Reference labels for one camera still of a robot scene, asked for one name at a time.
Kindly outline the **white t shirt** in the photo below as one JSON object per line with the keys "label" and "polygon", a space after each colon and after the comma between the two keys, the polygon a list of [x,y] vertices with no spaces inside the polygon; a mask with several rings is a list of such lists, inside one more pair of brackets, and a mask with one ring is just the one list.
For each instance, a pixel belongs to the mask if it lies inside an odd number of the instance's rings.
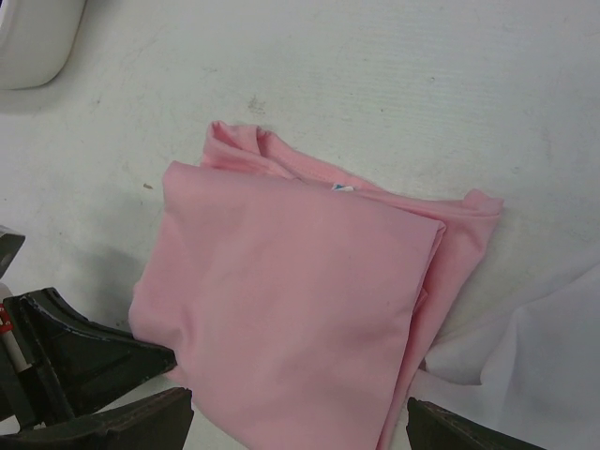
{"label": "white t shirt", "polygon": [[598,448],[598,249],[432,341],[408,392],[544,449]]}

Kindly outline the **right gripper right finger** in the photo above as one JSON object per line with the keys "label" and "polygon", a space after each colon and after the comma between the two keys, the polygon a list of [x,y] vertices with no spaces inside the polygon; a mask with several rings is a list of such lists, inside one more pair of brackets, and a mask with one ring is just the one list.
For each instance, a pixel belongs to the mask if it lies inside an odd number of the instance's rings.
{"label": "right gripper right finger", "polygon": [[410,397],[406,431],[412,450],[526,450],[528,442]]}

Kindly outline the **white plastic basket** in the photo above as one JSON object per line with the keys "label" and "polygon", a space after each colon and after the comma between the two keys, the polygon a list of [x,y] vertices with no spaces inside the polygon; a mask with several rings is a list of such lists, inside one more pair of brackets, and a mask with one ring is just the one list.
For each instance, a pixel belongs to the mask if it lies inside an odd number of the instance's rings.
{"label": "white plastic basket", "polygon": [[84,0],[1,2],[1,88],[41,86],[64,67],[83,16]]}

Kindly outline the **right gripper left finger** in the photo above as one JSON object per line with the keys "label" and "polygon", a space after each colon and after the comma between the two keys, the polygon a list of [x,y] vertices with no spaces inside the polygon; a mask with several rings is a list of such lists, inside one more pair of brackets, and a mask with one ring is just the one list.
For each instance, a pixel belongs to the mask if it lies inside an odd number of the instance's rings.
{"label": "right gripper left finger", "polygon": [[16,450],[181,449],[193,415],[191,391],[171,388],[106,412],[3,435],[1,447]]}

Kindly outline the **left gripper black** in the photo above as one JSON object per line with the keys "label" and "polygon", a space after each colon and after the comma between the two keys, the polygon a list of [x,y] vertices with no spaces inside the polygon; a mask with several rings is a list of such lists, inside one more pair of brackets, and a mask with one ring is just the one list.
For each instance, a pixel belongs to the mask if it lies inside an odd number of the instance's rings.
{"label": "left gripper black", "polygon": [[[1,226],[1,277],[24,241]],[[173,351],[87,320],[54,288],[12,296],[1,283],[1,420],[95,413],[174,366]]]}

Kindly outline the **pink t shirt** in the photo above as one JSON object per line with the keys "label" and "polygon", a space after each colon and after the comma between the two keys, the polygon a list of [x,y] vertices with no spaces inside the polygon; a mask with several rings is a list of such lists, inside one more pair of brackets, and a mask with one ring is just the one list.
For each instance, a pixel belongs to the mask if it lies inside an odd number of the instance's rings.
{"label": "pink t shirt", "polygon": [[209,126],[199,165],[163,177],[133,335],[249,449],[385,449],[413,377],[485,256],[503,203],[425,201]]}

